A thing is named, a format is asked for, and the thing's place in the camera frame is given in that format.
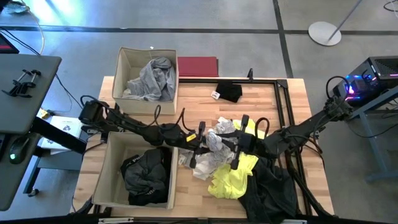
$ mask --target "red folder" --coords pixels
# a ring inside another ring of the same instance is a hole
[[[218,77],[216,57],[178,57],[180,77]]]

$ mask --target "gray floor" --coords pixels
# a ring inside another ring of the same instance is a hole
[[[26,2],[40,23],[49,26],[277,29],[272,0]],[[355,2],[279,0],[279,6],[284,29],[306,30],[316,21],[338,24]],[[385,1],[364,0],[342,29],[397,31],[398,18],[393,12],[385,11],[383,4]],[[35,26],[30,16],[4,14],[0,15],[0,25]],[[39,32],[14,31],[13,34],[40,49]],[[217,56],[223,77],[245,77],[251,67],[255,77],[286,77],[278,34],[45,32],[45,39],[44,54],[63,59],[58,74],[76,97],[98,95],[102,77],[114,75],[120,46],[177,49],[181,56]],[[305,80],[312,112],[323,107],[325,82],[329,77],[346,75],[369,56],[398,55],[397,39],[396,35],[344,35],[338,45],[322,47],[307,35],[286,35],[293,76]],[[30,54],[16,45],[22,53]],[[68,111],[69,105],[59,83],[53,82],[43,107]],[[71,111],[61,114],[78,116],[79,112],[79,107],[73,104]],[[374,128],[383,130],[396,122],[394,119],[383,123],[375,121]],[[362,131],[360,126],[351,125]],[[394,133],[391,131],[379,138],[383,147],[396,145],[392,142]],[[364,181],[365,176],[377,171],[368,140],[355,136],[345,123],[333,123],[321,133],[320,144],[335,213],[343,218],[397,223],[398,179],[371,184]],[[41,193],[28,198],[22,195],[25,176],[10,210],[0,212],[0,220],[68,213],[77,177],[77,172],[42,170],[36,183]]]

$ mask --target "open cardboard box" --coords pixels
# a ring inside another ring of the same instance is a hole
[[[142,155],[146,150],[156,147],[151,146],[142,136],[134,133],[110,132],[104,164],[93,194],[93,204],[121,208],[173,208],[175,184],[177,180],[178,149],[176,147],[168,147],[172,151],[168,202],[157,204],[150,203],[146,206],[129,205],[129,193],[124,187],[120,166],[125,159],[137,154]]]
[[[165,57],[175,69],[175,94],[170,102],[148,102],[122,98],[127,81],[139,78],[139,72],[152,58]],[[157,105],[162,107],[161,114],[175,114],[178,96],[178,62],[175,50],[134,50],[120,48],[116,74],[113,81],[112,97],[127,114],[154,114]]]

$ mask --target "yellow cloth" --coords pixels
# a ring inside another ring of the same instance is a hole
[[[242,121],[240,121],[240,120],[233,120],[234,127],[236,129],[240,130],[241,129],[241,122]],[[254,132],[255,127],[256,127],[256,123],[253,121],[253,119],[249,119],[248,126],[246,127],[244,132],[248,133],[248,134],[252,134],[252,135],[255,136],[255,132]],[[257,133],[258,133],[258,138],[259,139],[264,139],[264,135],[266,134],[264,131],[257,130]]]
[[[246,193],[248,175],[253,175],[251,170],[259,158],[241,152],[237,170],[232,170],[229,164],[219,167],[213,175],[213,180],[208,188],[210,194],[216,198],[238,199]]]

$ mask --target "wooden table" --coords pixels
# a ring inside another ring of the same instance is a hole
[[[290,99],[296,124],[311,117],[307,93],[302,79],[287,79]],[[99,99],[114,106],[112,99],[113,77],[104,77]],[[278,112],[275,102],[274,87],[267,84],[242,84],[243,96],[239,103],[226,100],[214,100],[210,95],[216,84],[180,83],[178,88],[178,105],[176,115],[165,115],[159,118],[160,123],[176,122],[180,111],[185,108],[185,123],[187,127],[197,129],[200,121],[213,127],[222,116],[228,119],[241,119],[243,114],[257,120],[264,116],[271,122],[270,133],[279,129]],[[133,116],[142,122],[153,120],[150,116]],[[88,147],[97,144],[99,136],[90,139]],[[100,174],[106,145],[96,147],[85,154],[79,179],[77,182],[73,204],[79,209],[93,194]],[[308,188],[326,211],[333,213],[328,183],[322,160],[314,152],[304,149],[302,153],[303,166]],[[211,178],[207,181],[192,176],[192,170],[179,166],[177,171],[177,186],[175,204],[172,210],[159,209],[125,209],[114,208],[112,216],[130,217],[211,217],[211,218],[246,218],[246,212],[237,200],[218,199],[207,192]],[[298,200],[304,213],[303,197],[297,187]]]

